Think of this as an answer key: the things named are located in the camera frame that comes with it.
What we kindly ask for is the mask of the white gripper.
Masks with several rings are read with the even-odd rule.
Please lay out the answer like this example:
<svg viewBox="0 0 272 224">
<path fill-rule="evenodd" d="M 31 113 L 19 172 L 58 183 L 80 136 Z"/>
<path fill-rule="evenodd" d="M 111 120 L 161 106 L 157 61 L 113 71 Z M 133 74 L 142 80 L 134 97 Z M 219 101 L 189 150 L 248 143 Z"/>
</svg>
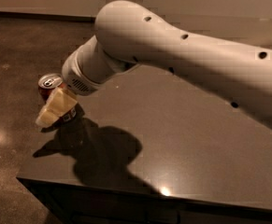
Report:
<svg viewBox="0 0 272 224">
<path fill-rule="evenodd" d="M 90 79 L 90 64 L 97 64 L 97 53 L 80 49 L 74 51 L 64 62 L 62 77 L 69 89 L 55 88 L 45 105 L 41 108 L 36 124 L 49 128 L 57 121 L 68 122 L 76 116 L 77 95 L 87 96 L 101 88 L 101 85 Z"/>
</svg>

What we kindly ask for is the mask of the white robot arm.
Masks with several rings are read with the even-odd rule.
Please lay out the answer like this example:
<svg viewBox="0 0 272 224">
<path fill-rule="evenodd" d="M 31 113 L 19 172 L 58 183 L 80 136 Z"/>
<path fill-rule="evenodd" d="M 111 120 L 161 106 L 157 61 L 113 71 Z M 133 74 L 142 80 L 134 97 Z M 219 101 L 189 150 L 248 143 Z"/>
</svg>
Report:
<svg viewBox="0 0 272 224">
<path fill-rule="evenodd" d="M 95 33 L 64 62 L 56 88 L 36 119 L 49 128 L 80 95 L 141 64 L 170 69 L 180 78 L 233 102 L 272 129 L 272 49 L 193 34 L 139 4 L 113 1 L 95 19 Z"/>
</svg>

